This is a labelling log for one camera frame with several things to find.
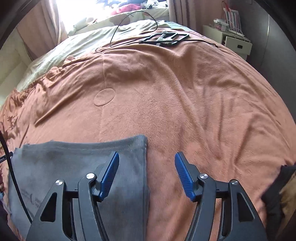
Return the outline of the white bedside table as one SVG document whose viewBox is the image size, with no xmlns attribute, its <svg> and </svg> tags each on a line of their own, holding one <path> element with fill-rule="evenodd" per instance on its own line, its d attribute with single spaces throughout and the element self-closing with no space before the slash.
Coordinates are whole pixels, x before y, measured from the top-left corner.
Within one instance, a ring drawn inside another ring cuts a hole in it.
<svg viewBox="0 0 296 241">
<path fill-rule="evenodd" d="M 251 53 L 252 43 L 246 37 L 241 37 L 229 31 L 223 32 L 211 26 L 203 25 L 202 34 L 219 44 L 229 48 L 244 60 L 247 60 Z"/>
</svg>

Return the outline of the folded black garment under brown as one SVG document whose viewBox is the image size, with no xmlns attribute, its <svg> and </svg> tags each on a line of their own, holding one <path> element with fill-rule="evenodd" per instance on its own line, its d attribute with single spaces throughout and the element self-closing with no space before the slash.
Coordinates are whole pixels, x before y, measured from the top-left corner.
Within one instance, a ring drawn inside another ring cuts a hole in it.
<svg viewBox="0 0 296 241">
<path fill-rule="evenodd" d="M 295 212 L 285 225 L 280 203 L 280 191 L 294 172 L 295 165 L 281 166 L 279 175 L 261 197 L 266 208 L 265 230 L 268 240 L 295 240 Z"/>
</svg>

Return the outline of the pink left curtain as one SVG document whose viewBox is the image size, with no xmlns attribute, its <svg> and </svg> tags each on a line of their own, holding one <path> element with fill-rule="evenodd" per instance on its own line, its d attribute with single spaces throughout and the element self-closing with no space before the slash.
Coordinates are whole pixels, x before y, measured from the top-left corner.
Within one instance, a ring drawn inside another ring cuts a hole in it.
<svg viewBox="0 0 296 241">
<path fill-rule="evenodd" d="M 40 1 L 16 29 L 32 60 L 48 53 L 68 38 L 56 1 Z"/>
</svg>

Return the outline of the pink right curtain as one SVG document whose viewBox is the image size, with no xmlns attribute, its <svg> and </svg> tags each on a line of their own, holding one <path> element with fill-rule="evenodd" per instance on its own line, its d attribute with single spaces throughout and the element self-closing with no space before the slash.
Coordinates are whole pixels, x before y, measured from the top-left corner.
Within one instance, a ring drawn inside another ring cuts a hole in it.
<svg viewBox="0 0 296 241">
<path fill-rule="evenodd" d="M 170 21 L 201 32 L 203 25 L 222 17 L 220 0 L 169 0 Z"/>
</svg>

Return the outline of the pink curtain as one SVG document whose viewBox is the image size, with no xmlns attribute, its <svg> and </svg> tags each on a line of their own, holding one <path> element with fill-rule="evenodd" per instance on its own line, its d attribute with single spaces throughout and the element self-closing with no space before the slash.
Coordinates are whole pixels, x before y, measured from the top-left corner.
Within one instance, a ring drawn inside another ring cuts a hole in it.
<svg viewBox="0 0 296 241">
<path fill-rule="evenodd" d="M 203 25 L 222 17 L 220 0 L 169 0 L 170 21 L 201 32 Z"/>
<path fill-rule="evenodd" d="M 68 38 L 56 1 L 40 1 L 16 29 L 32 60 L 48 53 Z"/>
</svg>

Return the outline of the orange-brown bed blanket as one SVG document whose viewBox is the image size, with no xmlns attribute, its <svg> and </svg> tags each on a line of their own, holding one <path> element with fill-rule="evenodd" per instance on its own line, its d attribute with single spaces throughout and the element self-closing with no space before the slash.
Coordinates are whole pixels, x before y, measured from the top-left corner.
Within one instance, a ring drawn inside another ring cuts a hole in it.
<svg viewBox="0 0 296 241">
<path fill-rule="evenodd" d="M 182 240 L 194 205 L 174 156 L 261 200 L 295 162 L 295 122 L 251 65 L 197 33 L 175 47 L 120 43 L 69 57 L 1 109 L 1 131 L 31 214 L 60 177 L 79 176 L 112 150 L 120 164 L 103 203 L 111 240 Z"/>
</svg>

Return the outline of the beige bed sheet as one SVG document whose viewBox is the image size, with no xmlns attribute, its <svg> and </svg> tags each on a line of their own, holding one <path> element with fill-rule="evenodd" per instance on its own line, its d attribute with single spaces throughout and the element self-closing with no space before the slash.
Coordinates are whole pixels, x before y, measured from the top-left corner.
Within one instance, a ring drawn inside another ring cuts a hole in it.
<svg viewBox="0 0 296 241">
<path fill-rule="evenodd" d="M 174 22 L 164 20 L 154 22 L 152 20 L 141 20 L 128 25 L 104 27 L 84 33 L 80 33 L 67 38 L 57 47 L 34 60 L 25 71 L 20 83 L 17 85 L 17 91 L 25 90 L 36 79 L 47 73 L 52 67 L 60 67 L 68 56 L 78 58 L 88 53 L 94 52 L 115 41 L 128 39 L 140 34 L 145 34 L 155 29 L 181 29 L 190 31 L 188 27 Z"/>
</svg>

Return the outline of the grey t-shirt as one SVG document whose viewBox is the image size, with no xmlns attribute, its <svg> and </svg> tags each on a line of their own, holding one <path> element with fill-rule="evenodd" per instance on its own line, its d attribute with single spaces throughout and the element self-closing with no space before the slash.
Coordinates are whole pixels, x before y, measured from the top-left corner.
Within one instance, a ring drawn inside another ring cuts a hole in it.
<svg viewBox="0 0 296 241">
<path fill-rule="evenodd" d="M 107 143 L 50 141 L 14 151 L 12 220 L 27 240 L 145 240 L 147 138 Z"/>
</svg>

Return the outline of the cream padded headboard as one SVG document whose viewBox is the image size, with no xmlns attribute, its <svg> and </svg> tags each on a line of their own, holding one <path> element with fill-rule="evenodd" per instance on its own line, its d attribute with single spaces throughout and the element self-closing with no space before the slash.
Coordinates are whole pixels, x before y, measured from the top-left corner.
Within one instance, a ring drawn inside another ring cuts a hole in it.
<svg viewBox="0 0 296 241">
<path fill-rule="evenodd" d="M 21 81 L 32 63 L 18 30 L 14 29 L 1 48 L 1 105 Z"/>
</svg>

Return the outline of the pink plush on sill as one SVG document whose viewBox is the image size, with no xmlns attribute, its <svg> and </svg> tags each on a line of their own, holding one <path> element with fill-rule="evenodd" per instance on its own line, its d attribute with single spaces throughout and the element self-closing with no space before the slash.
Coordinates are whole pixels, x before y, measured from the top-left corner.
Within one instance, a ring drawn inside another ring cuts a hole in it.
<svg viewBox="0 0 296 241">
<path fill-rule="evenodd" d="M 114 9 L 111 14 L 117 15 L 117 14 L 129 12 L 129 11 L 137 11 L 137 10 L 140 10 L 141 8 L 142 8 L 141 5 L 138 6 L 136 4 L 126 4 L 124 6 L 120 6 L 119 8 Z"/>
</svg>

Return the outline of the bear-print window cushion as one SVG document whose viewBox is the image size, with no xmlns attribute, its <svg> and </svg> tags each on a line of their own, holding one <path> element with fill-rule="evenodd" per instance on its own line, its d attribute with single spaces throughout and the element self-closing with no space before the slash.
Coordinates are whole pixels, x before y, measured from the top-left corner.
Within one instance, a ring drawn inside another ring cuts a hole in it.
<svg viewBox="0 0 296 241">
<path fill-rule="evenodd" d="M 76 34 L 112 26 L 122 26 L 134 23 L 141 20 L 153 20 L 156 21 L 169 21 L 169 8 L 152 8 L 143 9 L 142 11 L 129 11 L 120 13 L 117 15 L 109 16 L 108 18 L 102 20 L 94 20 L 93 18 L 86 18 L 75 24 L 72 29 L 68 32 L 69 36 L 74 36 Z"/>
</svg>

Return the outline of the striped gift bag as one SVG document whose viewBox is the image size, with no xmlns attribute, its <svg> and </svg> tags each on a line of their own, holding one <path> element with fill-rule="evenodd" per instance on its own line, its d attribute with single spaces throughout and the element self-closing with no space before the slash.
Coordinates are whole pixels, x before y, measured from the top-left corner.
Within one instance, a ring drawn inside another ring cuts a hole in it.
<svg viewBox="0 0 296 241">
<path fill-rule="evenodd" d="M 229 25 L 229 29 L 243 35 L 239 11 L 231 9 L 226 1 L 222 1 L 223 19 Z"/>
</svg>

